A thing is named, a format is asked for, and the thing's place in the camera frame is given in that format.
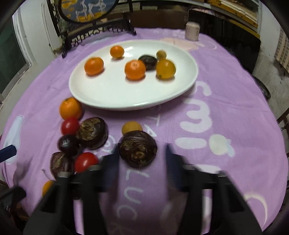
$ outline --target table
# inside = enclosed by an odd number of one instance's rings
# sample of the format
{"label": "table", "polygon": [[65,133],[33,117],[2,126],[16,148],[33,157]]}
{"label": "table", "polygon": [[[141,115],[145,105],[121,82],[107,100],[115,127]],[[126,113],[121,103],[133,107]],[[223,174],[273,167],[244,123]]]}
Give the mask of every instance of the table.
{"label": "table", "polygon": [[[8,185],[23,187],[28,214],[41,198],[49,177],[49,161],[57,152],[62,122],[61,101],[71,96],[68,79],[74,67],[106,45],[131,39],[156,39],[188,50],[196,59],[199,76],[195,86],[168,103],[139,111],[116,112],[85,107],[82,120],[98,116],[109,127],[105,146],[97,156],[111,152],[128,120],[138,121],[158,145],[153,163],[136,170],[120,163],[118,187],[101,195],[101,209],[110,234],[175,234],[186,194],[167,183],[165,143],[203,171],[228,172],[264,230],[277,215],[286,189],[288,164],[281,131],[253,78],[226,49],[206,35],[198,42],[184,39],[184,31],[136,29],[137,36],[110,34],[86,41],[57,58],[33,81],[15,106],[0,147],[17,147],[17,156],[1,164]],[[204,232],[210,221],[210,191],[204,191]],[[77,230],[83,233],[81,202],[75,201]]]}

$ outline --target white plate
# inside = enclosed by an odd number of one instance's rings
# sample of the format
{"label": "white plate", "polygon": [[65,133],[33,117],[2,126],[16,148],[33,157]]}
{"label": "white plate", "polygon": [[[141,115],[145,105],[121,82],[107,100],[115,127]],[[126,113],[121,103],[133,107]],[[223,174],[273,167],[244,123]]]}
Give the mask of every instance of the white plate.
{"label": "white plate", "polygon": [[[120,45],[124,48],[124,58],[113,60],[110,48]],[[69,89],[80,102],[92,107],[109,110],[137,110],[165,103],[186,92],[198,76],[198,66],[194,58],[182,49],[161,41],[131,40],[109,45],[83,59],[69,78]],[[167,58],[176,66],[175,78],[160,81],[155,71],[147,71],[141,81],[125,78],[125,64],[138,59],[143,54],[154,55],[164,50]],[[104,61],[104,71],[88,77],[84,64],[90,57],[100,57]]]}

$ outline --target dark round fruit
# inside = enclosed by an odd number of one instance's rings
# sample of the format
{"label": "dark round fruit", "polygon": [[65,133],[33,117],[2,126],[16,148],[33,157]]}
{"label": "dark round fruit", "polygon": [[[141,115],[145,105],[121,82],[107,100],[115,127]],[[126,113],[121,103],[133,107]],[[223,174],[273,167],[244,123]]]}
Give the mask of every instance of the dark round fruit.
{"label": "dark round fruit", "polygon": [[157,153],[155,140],[144,131],[130,131],[121,138],[118,151],[125,162],[134,168],[150,164]]}
{"label": "dark round fruit", "polygon": [[155,69],[155,66],[157,65],[158,60],[156,57],[149,56],[149,55],[142,55],[140,58],[138,58],[145,64],[146,70],[153,70]]}
{"label": "dark round fruit", "polygon": [[73,173],[73,163],[63,152],[56,152],[52,154],[50,159],[50,171],[54,178],[62,171]]}
{"label": "dark round fruit", "polygon": [[79,121],[75,117],[69,117],[65,119],[61,124],[61,133],[63,135],[76,135],[79,130]]}
{"label": "dark round fruit", "polygon": [[77,155],[80,147],[80,142],[74,135],[64,135],[58,140],[59,150],[69,157]]}
{"label": "dark round fruit", "polygon": [[108,128],[105,121],[99,117],[92,117],[80,124],[77,137],[82,145],[89,149],[102,147],[108,139]]}
{"label": "dark round fruit", "polygon": [[79,155],[74,163],[74,169],[76,173],[87,170],[92,165],[99,163],[98,158],[93,153],[83,153]]}

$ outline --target painted picture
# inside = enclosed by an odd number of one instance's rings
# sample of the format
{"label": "painted picture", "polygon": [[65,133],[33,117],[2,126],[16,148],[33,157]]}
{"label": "painted picture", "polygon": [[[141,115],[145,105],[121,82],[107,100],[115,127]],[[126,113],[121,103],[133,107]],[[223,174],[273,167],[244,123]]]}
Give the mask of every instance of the painted picture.
{"label": "painted picture", "polygon": [[63,15],[75,22],[93,21],[107,13],[117,0],[60,0]]}

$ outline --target white horse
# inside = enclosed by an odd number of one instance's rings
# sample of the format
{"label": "white horse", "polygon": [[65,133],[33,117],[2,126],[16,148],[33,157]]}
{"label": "white horse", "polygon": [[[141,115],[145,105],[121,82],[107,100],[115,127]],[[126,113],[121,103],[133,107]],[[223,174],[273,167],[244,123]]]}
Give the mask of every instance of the white horse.
{"label": "white horse", "polygon": [[78,16],[79,16],[80,13],[84,13],[85,19],[87,19],[87,13],[86,13],[86,11],[87,11],[87,6],[84,4],[84,1],[85,1],[85,0],[82,0],[82,1],[80,2],[80,4],[81,4],[82,7],[83,7],[83,10],[82,10],[82,11],[75,11],[77,21],[79,21]]}
{"label": "white horse", "polygon": [[88,4],[88,12],[92,18],[94,18],[94,14],[92,13],[92,8],[94,8],[94,7],[99,7],[100,11],[103,12],[103,10],[106,7],[106,4],[103,2],[103,0],[98,0],[98,3],[89,3]]}

